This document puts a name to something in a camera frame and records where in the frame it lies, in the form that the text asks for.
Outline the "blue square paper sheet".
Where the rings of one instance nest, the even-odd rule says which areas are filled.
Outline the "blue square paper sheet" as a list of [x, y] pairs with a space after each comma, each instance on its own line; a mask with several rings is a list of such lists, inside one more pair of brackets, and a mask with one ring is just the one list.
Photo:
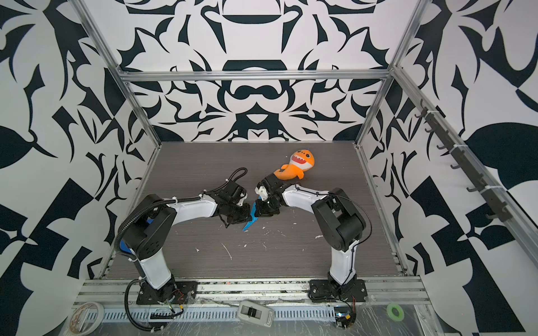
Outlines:
[[251, 220], [247, 222], [247, 224], [244, 226], [244, 228], [242, 229], [243, 232], [246, 232], [257, 221], [258, 217], [256, 216], [256, 206], [257, 202], [253, 203], [252, 210], [250, 213]]

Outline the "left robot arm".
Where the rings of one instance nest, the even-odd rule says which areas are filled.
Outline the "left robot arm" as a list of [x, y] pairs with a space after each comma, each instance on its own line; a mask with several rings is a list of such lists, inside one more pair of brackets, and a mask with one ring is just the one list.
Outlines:
[[184, 198], [146, 196], [120, 224], [113, 249], [136, 264], [140, 277], [154, 290], [172, 285], [163, 254], [172, 226], [199, 218], [218, 218], [226, 228], [252, 220], [247, 191], [238, 180], [248, 173], [236, 169], [221, 186]]

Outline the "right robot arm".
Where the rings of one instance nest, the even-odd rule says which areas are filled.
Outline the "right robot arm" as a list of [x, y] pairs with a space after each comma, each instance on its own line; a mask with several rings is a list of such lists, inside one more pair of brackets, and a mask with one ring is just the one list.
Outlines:
[[329, 283], [335, 291], [347, 291], [357, 278], [356, 250], [371, 220], [358, 204], [340, 188], [331, 191], [304, 188], [270, 174], [260, 181], [255, 193], [255, 216], [272, 217], [282, 207], [302, 209], [313, 214], [322, 236], [331, 247]]

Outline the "orange shark plush toy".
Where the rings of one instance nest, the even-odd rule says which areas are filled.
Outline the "orange shark plush toy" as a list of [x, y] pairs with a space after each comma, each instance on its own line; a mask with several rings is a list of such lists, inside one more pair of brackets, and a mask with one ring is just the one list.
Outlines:
[[309, 150], [298, 150], [291, 155], [289, 163], [281, 166], [274, 175], [283, 181], [303, 179], [305, 172], [314, 166], [314, 155]]

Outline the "small black electronics board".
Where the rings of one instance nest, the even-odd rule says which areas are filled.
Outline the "small black electronics board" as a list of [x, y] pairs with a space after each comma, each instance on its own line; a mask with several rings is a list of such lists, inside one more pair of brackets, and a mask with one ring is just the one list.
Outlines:
[[357, 314], [349, 307], [335, 307], [335, 325], [337, 328], [349, 329], [353, 326]]

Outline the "green tape roll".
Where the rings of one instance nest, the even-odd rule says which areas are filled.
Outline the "green tape roll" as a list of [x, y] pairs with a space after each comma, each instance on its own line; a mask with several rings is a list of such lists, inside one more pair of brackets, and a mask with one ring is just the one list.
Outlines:
[[391, 302], [389, 305], [387, 305], [386, 312], [388, 317], [395, 322], [402, 322], [405, 319], [405, 312], [403, 308], [396, 303]]

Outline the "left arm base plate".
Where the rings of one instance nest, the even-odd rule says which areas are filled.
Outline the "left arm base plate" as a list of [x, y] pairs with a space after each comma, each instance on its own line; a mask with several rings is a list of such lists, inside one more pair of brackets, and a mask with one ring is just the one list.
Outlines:
[[197, 281], [168, 281], [161, 289], [153, 288], [147, 281], [143, 281], [140, 287], [137, 301], [138, 305], [157, 305], [166, 302], [173, 305], [186, 304], [194, 299], [197, 294]]

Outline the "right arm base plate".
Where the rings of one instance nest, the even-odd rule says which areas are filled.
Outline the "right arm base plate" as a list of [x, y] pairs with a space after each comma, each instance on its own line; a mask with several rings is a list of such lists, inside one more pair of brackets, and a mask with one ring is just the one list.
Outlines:
[[344, 300], [345, 302], [365, 302], [368, 292], [364, 280], [352, 279], [340, 286], [334, 280], [310, 280], [308, 297], [313, 302]]

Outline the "grey switch box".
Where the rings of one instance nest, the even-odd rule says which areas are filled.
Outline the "grey switch box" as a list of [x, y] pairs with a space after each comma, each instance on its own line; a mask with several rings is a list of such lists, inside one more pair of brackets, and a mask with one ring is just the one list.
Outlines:
[[270, 328], [275, 312], [263, 305], [244, 300], [238, 306], [238, 319], [242, 322]]

